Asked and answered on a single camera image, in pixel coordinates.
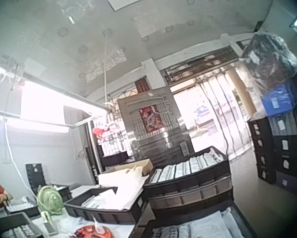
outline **blue crate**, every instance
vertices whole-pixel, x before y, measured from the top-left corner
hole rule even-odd
[[[292,110],[297,104],[297,92],[291,81],[275,87],[261,98],[267,116],[285,113]]]

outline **orange object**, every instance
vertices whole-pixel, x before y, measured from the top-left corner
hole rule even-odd
[[[103,229],[104,229],[104,233],[99,234],[94,225],[89,225],[89,226],[81,227],[74,233],[74,235],[76,238],[80,238],[80,237],[81,238],[82,237],[83,238],[113,238],[113,235],[109,230],[109,228],[103,227]]]

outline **desk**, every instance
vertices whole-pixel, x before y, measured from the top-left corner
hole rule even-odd
[[[71,191],[72,196],[77,197],[80,194],[88,191],[89,189],[97,188],[97,187],[98,185],[80,186]],[[57,224],[57,227],[59,228],[59,234],[56,236],[53,236],[53,238],[69,237],[80,227],[94,224],[93,222],[90,222],[90,221],[85,221],[85,223],[83,223],[82,225],[76,224],[78,219],[75,217],[69,216],[65,208],[63,208],[62,215],[52,216],[52,220]],[[41,217],[35,220],[32,220],[32,222],[41,230],[44,237],[48,237],[47,229],[45,228],[43,219]],[[117,224],[107,224],[107,223],[100,223],[100,224],[109,228],[114,238],[128,238],[136,225],[136,224],[117,225]]]

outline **window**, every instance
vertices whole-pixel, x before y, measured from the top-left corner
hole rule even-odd
[[[65,124],[64,97],[62,94],[30,81],[22,88],[20,118],[33,121]],[[66,133],[68,127],[48,125],[18,119],[9,119],[14,127],[39,131]]]

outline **cardboard box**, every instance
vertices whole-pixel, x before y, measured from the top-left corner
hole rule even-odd
[[[128,172],[128,170],[134,167],[142,167],[142,176],[147,176],[153,170],[153,164],[150,159],[141,160],[125,165],[119,165],[108,169],[102,174],[98,175],[98,180],[100,185],[105,186],[117,186],[119,181],[123,180],[123,176]]]

